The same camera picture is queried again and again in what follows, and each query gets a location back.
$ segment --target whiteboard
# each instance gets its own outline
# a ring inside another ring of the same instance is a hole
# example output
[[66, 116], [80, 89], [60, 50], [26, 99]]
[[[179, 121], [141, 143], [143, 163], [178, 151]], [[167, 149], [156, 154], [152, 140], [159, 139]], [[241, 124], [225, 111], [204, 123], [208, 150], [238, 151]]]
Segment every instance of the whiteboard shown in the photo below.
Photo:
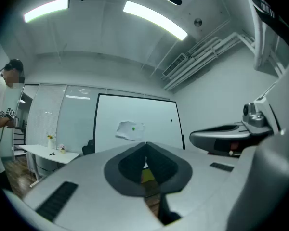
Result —
[[144, 142], [159, 142], [183, 149], [176, 102], [99, 94], [96, 106], [95, 152], [136, 142], [116, 137], [122, 121], [144, 123]]

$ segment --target air conditioning vent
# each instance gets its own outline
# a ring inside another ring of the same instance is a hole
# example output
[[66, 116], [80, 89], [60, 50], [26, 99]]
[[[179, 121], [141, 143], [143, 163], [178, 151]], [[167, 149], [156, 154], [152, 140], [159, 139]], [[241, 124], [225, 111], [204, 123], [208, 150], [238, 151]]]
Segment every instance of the air conditioning vent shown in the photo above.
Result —
[[170, 77], [176, 70], [178, 70], [184, 63], [186, 63], [188, 57], [181, 53], [168, 68], [163, 72], [164, 77]]

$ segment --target whiteboard frame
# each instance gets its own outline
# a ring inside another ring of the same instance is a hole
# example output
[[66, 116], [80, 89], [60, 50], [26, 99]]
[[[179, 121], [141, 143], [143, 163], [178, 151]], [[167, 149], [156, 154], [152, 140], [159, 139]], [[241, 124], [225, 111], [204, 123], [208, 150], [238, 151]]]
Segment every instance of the whiteboard frame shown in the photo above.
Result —
[[177, 102], [175, 102], [175, 101], [170, 101], [170, 100], [160, 100], [160, 99], [145, 98], [145, 97], [132, 97], [132, 96], [125, 96], [125, 95], [103, 94], [103, 93], [99, 93], [99, 94], [98, 94], [98, 96], [97, 96], [97, 101], [96, 101], [96, 108], [95, 108], [95, 115], [94, 115], [94, 127], [93, 127], [93, 142], [94, 142], [94, 147], [95, 147], [96, 117], [97, 117], [97, 110], [98, 110], [98, 104], [99, 104], [99, 101], [100, 101], [100, 96], [114, 96], [114, 97], [136, 98], [136, 99], [148, 99], [148, 100], [156, 100], [156, 101], [160, 101], [160, 102], [171, 102], [171, 103], [175, 103], [175, 106], [176, 106], [176, 108], [177, 108], [178, 118], [179, 118], [179, 124], [180, 124], [180, 131], [181, 131], [181, 137], [182, 137], [182, 147], [183, 147], [183, 150], [185, 150], [184, 135], [182, 134], [182, 127], [181, 127], [181, 121], [180, 121], [180, 116], [179, 116], [179, 111], [178, 111]]

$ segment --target white vase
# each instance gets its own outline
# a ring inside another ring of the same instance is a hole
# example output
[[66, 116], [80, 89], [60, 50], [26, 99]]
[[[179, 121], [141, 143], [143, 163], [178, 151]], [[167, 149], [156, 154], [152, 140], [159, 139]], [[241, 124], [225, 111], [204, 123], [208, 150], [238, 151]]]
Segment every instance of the white vase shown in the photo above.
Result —
[[55, 141], [54, 139], [48, 139], [48, 148], [49, 149], [55, 149]]

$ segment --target white table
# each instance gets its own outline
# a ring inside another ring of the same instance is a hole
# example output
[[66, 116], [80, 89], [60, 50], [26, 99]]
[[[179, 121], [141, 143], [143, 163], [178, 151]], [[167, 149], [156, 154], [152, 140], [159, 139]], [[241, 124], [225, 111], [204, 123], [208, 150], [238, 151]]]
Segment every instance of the white table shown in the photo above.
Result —
[[57, 162], [57, 163], [61, 163], [61, 164], [68, 164], [69, 162], [71, 162], [72, 160], [74, 160], [76, 157], [80, 155], [80, 153], [74, 153], [74, 152], [61, 153], [59, 150], [49, 149], [48, 147], [45, 147], [39, 144], [19, 145], [19, 147], [29, 152], [33, 159], [33, 169], [34, 169], [34, 173], [37, 178], [37, 181], [31, 184], [30, 187], [33, 187], [35, 184], [41, 181], [41, 177], [39, 177], [37, 162], [35, 158], [36, 155], [42, 158]]

